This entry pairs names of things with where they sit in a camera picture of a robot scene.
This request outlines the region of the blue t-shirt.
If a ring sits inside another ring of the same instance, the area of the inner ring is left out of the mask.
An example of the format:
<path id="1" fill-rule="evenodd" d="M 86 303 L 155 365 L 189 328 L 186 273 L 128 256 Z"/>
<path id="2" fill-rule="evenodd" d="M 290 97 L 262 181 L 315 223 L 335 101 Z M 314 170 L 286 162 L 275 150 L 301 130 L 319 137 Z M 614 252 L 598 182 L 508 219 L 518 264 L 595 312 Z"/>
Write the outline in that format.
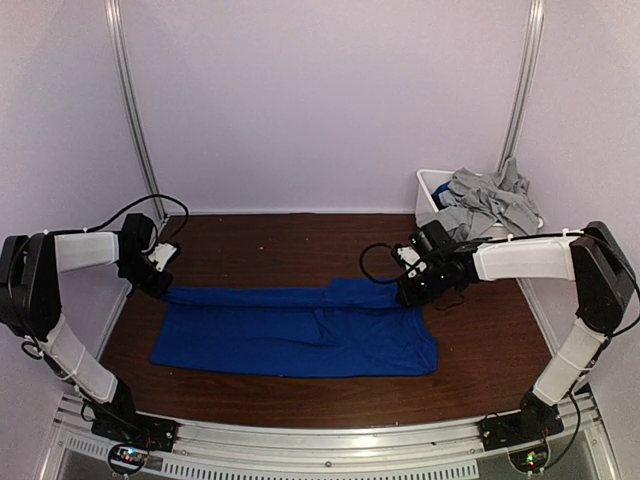
<path id="1" fill-rule="evenodd" d="M 303 379 L 414 377 L 438 368 L 421 309 L 400 306 L 393 285 L 175 287 L 164 301 L 154 365 Z"/>

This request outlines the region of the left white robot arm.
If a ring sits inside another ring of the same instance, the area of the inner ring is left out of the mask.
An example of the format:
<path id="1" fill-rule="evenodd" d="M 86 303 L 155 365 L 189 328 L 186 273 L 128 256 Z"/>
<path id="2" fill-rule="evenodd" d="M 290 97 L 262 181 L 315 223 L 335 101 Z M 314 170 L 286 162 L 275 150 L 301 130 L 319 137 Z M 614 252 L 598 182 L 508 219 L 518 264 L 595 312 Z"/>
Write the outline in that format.
<path id="1" fill-rule="evenodd" d="M 173 281 L 168 267 L 181 248 L 172 240 L 154 240 L 154 231 L 154 221 L 136 213 L 116 231 L 97 226 L 13 235 L 1 247 L 2 324 L 22 338 L 27 355 L 46 361 L 96 405 L 105 414 L 106 429 L 123 444 L 143 436 L 143 421 L 130 388 L 99 363 L 68 324 L 60 277 L 114 265 L 133 290 L 160 299 Z"/>

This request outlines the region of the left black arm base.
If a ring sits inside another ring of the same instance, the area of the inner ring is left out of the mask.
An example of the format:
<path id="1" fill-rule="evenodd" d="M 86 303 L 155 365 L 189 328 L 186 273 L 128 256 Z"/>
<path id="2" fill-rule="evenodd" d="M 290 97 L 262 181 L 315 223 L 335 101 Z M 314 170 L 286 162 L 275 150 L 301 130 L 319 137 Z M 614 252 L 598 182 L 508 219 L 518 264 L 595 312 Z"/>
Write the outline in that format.
<path id="1" fill-rule="evenodd" d="M 149 451 L 171 452 L 178 423 L 153 415 L 138 413 L 129 386 L 119 380 L 110 402 L 99 403 L 80 389 L 83 405 L 93 413 L 91 432 L 125 445 Z"/>

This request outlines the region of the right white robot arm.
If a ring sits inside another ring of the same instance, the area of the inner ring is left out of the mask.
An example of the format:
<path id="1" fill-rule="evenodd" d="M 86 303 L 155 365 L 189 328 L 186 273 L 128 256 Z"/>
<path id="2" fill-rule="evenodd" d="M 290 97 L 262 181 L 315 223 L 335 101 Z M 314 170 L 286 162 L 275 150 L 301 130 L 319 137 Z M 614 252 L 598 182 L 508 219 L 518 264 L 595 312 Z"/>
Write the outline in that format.
<path id="1" fill-rule="evenodd" d="M 601 352 L 626 328 L 631 300 L 639 295 L 636 274 L 613 232 L 602 221 L 580 229 L 531 236 L 506 235 L 455 241 L 434 221 L 396 245 L 392 256 L 403 272 L 398 301 L 417 306 L 482 282 L 515 280 L 537 320 L 556 303 L 564 320 L 546 332 L 557 345 L 513 419 L 519 440 L 535 440 L 551 424 L 552 410 L 595 365 Z"/>

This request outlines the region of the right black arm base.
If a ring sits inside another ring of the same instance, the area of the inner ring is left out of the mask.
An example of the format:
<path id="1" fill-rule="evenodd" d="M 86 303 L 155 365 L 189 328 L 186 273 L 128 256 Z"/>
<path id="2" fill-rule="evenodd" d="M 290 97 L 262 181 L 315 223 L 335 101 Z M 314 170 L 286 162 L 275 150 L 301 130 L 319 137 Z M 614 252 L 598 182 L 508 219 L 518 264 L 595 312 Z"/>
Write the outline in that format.
<path id="1" fill-rule="evenodd" d="M 485 451 L 541 441 L 564 431 L 557 404 L 548 405 L 530 389 L 520 409 L 509 414 L 487 414 L 477 423 Z"/>

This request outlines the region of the grey garment pile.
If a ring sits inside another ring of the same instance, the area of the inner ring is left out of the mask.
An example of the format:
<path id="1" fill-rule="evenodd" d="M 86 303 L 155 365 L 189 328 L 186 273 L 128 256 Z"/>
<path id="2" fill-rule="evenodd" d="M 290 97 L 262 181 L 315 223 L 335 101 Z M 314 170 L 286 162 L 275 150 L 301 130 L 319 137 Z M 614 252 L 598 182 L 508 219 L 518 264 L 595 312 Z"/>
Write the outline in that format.
<path id="1" fill-rule="evenodd" d="M 529 197 L 530 182 L 519 173 L 516 158 L 509 158 L 502 170 L 489 174 L 461 168 L 448 184 L 458 205 L 439 210 L 436 219 L 454 240 L 484 237 L 496 222 L 516 236 L 537 232 L 541 216 Z"/>

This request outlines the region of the white plastic laundry bin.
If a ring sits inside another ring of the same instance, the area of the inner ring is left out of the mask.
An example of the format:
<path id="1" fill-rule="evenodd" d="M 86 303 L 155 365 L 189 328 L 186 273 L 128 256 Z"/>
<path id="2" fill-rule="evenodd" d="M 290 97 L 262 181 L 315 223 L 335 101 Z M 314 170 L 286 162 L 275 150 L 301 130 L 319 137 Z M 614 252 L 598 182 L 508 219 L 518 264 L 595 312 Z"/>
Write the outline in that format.
<path id="1" fill-rule="evenodd" d="M 418 227 L 425 225 L 426 223 L 435 219 L 436 213 L 439 211 L 439 207 L 432 198 L 432 194 L 445 183 L 448 183 L 453 176 L 453 171 L 437 170 L 437 169 L 419 169 L 416 172 L 417 178 L 417 194 L 415 204 L 415 222 Z M 537 230 L 539 231 L 544 226 L 544 220 L 542 217 L 538 217 Z M 490 238 L 505 238 L 509 232 L 500 223 L 496 222 L 485 233 L 484 237 Z"/>

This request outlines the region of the blue garment in bin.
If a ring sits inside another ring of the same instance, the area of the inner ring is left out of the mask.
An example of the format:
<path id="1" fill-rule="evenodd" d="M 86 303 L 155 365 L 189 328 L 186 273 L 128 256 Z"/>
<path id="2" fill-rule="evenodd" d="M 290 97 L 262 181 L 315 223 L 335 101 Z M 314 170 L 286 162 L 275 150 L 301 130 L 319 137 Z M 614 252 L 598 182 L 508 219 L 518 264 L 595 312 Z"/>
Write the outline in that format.
<path id="1" fill-rule="evenodd" d="M 439 210 L 458 205 L 458 200 L 450 190 L 448 183 L 438 186 L 432 193 L 431 198 Z"/>

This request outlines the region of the aluminium front rail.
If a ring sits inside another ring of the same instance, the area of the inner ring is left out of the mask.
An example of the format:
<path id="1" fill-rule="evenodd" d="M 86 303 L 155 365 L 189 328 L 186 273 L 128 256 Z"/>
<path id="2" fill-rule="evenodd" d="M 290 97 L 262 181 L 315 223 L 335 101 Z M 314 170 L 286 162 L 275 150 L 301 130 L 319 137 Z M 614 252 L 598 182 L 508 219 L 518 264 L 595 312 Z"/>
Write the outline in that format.
<path id="1" fill-rule="evenodd" d="M 294 429 L 181 419 L 170 452 L 147 456 L 137 479 L 526 479 L 516 467 L 549 452 L 544 479 L 617 479 L 619 468 L 593 396 L 559 406 L 562 432 L 487 450 L 476 417 L 379 428 Z"/>

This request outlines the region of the right aluminium frame post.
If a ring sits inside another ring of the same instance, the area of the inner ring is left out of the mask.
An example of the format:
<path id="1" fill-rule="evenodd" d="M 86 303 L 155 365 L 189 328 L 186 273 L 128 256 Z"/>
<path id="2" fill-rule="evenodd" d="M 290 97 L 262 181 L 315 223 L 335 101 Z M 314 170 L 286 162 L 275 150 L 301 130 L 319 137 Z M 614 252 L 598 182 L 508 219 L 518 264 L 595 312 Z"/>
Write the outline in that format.
<path id="1" fill-rule="evenodd" d="M 524 30 L 524 43 L 521 55 L 519 74 L 516 82 L 506 134 L 501 150 L 498 169 L 502 170 L 516 149 L 526 114 L 527 103 L 530 98 L 532 85 L 539 61 L 545 23 L 545 1 L 532 0 L 529 2 L 529 13 Z"/>

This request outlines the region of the aluminium frame post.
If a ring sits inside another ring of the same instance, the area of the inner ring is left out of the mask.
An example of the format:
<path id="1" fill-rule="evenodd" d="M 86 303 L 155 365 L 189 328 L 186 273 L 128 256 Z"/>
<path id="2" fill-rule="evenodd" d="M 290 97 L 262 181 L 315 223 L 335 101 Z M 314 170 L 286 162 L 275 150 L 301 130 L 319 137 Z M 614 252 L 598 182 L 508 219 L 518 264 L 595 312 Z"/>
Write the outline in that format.
<path id="1" fill-rule="evenodd" d="M 506 134 L 501 150 L 498 169 L 502 170 L 516 149 L 526 114 L 527 103 L 530 98 L 532 85 L 539 61 L 545 23 L 545 1 L 532 0 L 529 2 L 529 13 L 524 30 L 524 43 L 521 55 L 519 74 L 516 82 Z"/>
<path id="2" fill-rule="evenodd" d="M 131 134 L 137 162 L 141 170 L 143 183 L 148 194 L 159 194 L 160 189 L 149 156 L 131 75 L 122 22 L 121 2 L 117 0 L 106 0 L 104 4 L 107 27 L 123 99 L 125 118 Z"/>

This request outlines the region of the left aluminium frame post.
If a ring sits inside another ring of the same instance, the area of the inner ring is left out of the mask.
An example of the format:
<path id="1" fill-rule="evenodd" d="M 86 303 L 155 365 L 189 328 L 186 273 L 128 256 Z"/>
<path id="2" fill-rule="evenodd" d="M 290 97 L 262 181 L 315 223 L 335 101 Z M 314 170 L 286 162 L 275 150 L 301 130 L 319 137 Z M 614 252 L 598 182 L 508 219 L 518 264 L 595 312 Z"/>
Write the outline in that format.
<path id="1" fill-rule="evenodd" d="M 125 118 L 131 134 L 137 162 L 141 170 L 143 183 L 148 194 L 159 194 L 160 189 L 149 156 L 131 75 L 122 22 L 121 2 L 117 0 L 106 0 L 104 4 L 107 27 L 123 99 Z"/>

